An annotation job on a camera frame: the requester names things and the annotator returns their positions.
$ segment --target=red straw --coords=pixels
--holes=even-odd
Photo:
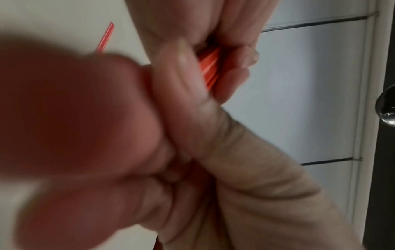
[[[102,40],[99,43],[99,46],[96,49],[96,52],[103,52],[104,48],[106,47],[108,40],[110,40],[111,34],[114,31],[114,24],[111,22],[110,26],[108,26],[106,33],[104,34]]]

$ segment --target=hand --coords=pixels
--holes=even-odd
[[[279,0],[126,0],[144,48],[155,60],[166,42],[185,38],[196,51],[213,40],[228,48],[213,89],[220,103],[249,77],[255,45]]]
[[[150,93],[119,56],[19,50],[0,56],[1,171],[71,178],[22,211],[24,249],[86,250],[134,224],[169,250],[362,249],[306,172],[208,95],[187,43],[158,53]]]

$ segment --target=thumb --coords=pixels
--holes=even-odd
[[[209,95],[195,54],[185,41],[162,48],[152,85],[170,139],[224,184],[253,190],[304,174],[284,153],[233,120]]]

